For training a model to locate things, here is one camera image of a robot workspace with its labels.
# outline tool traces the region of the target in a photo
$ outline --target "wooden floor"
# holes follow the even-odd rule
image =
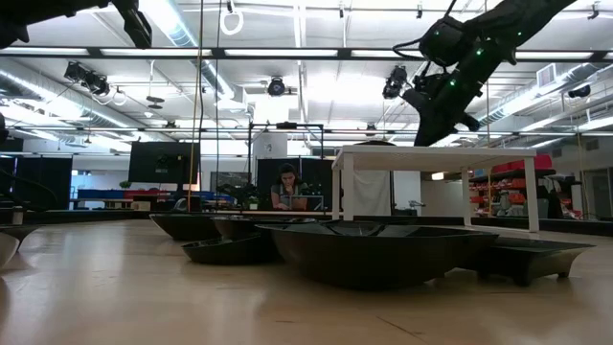
[[[55,225],[0,273],[0,344],[613,344],[613,239],[540,237],[598,247],[567,281],[522,288],[458,269],[357,292],[282,264],[192,264],[148,220]]]

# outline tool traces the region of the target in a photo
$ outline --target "ceiling beam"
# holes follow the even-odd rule
[[[405,50],[410,58],[399,57],[389,48],[203,48],[203,56],[219,60],[354,60],[354,61],[425,61],[419,50]],[[118,47],[15,46],[0,50],[0,57],[12,58],[96,58],[96,59],[171,59],[193,60],[195,49],[165,47],[139,50]],[[613,50],[519,50],[518,62],[607,62]]]

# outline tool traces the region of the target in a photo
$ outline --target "robotic arm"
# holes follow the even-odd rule
[[[151,48],[151,27],[138,11],[138,0],[2,0],[0,4],[0,49],[17,39],[29,42],[28,25],[62,15],[73,16],[93,7],[105,8],[113,3],[125,21],[124,30],[140,49]]]
[[[414,87],[401,96],[420,114],[415,146],[427,147],[456,133],[454,126],[458,123],[478,130],[479,122],[465,109],[475,97],[482,96],[484,83],[503,61],[516,64],[516,48],[574,2],[503,0],[491,11],[466,23],[446,15],[430,27],[419,39],[420,52],[429,60],[427,67],[415,76]],[[398,49],[415,42],[398,44],[393,50],[406,57]],[[426,76],[432,62],[441,66],[443,73]],[[446,68],[455,64],[455,69],[447,73]]]

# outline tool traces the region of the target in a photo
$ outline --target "table leg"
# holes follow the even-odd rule
[[[471,226],[472,207],[470,206],[470,190],[468,189],[468,168],[462,168],[462,200],[464,203],[464,226]]]
[[[343,220],[353,220],[353,154],[345,154],[343,159]]]
[[[526,171],[526,194],[528,195],[528,229],[538,232],[538,204],[536,203],[536,177],[534,176],[534,158],[524,159]]]
[[[340,169],[332,169],[332,219],[340,219],[341,203],[341,172]]]

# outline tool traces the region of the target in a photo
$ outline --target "ceiling light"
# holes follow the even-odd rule
[[[444,172],[436,172],[432,174],[433,181],[441,181],[444,179]]]
[[[228,57],[336,57],[336,49],[226,49]]]
[[[9,47],[0,50],[0,55],[88,56],[89,52],[85,48]]]
[[[582,136],[596,136],[596,137],[609,137],[613,136],[613,132],[586,132],[582,133]]]
[[[100,146],[103,146],[109,149],[114,149],[114,150],[119,150],[119,151],[128,151],[128,152],[132,150],[131,145],[122,143],[121,141],[116,140],[116,139],[110,139],[110,138],[105,138],[105,137],[100,137],[100,136],[93,136],[91,137],[91,141],[94,144],[98,144]]]
[[[53,141],[58,140],[55,135],[49,132],[46,132],[46,131],[38,130],[38,129],[35,129],[32,131],[25,131],[25,130],[17,129],[16,132],[27,134],[27,135],[32,135],[32,136],[35,136],[41,139],[46,139],[46,140],[53,140]]]
[[[128,49],[128,48],[107,48],[100,49],[104,56],[115,57],[198,57],[198,50],[195,48],[168,48],[168,49]],[[210,49],[203,49],[202,56],[212,55]]]
[[[606,126],[611,126],[611,125],[613,125],[613,116],[587,122],[579,126],[579,131],[596,129],[596,128],[606,127]]]
[[[575,136],[575,133],[552,133],[552,132],[520,132],[520,135],[523,136],[557,136],[557,137],[566,137],[566,136]]]
[[[516,58],[533,58],[533,59],[574,59],[574,58],[590,58],[592,52],[517,52]]]
[[[423,58],[423,55],[417,49],[400,50],[402,53],[413,56],[415,58]],[[398,55],[392,50],[352,50],[354,58],[398,58]]]
[[[553,144],[553,143],[556,143],[556,142],[558,142],[558,141],[560,141],[560,140],[562,140],[562,138],[557,138],[557,139],[548,140],[548,141],[545,141],[545,142],[542,142],[542,143],[538,143],[538,144],[536,144],[536,145],[532,145],[530,148],[531,148],[531,149],[539,149],[539,148],[544,148],[544,147],[546,147],[546,146],[548,146],[548,145],[551,145],[551,144]]]
[[[531,124],[529,126],[525,126],[525,127],[521,128],[521,129],[519,129],[519,131],[520,132],[525,132],[525,131],[530,131],[530,130],[533,130],[533,129],[543,128],[546,125],[554,123],[556,120],[557,119],[555,119],[555,118],[548,118],[548,119],[545,119],[545,120],[537,121],[537,122],[535,122],[535,123],[533,123],[533,124]]]

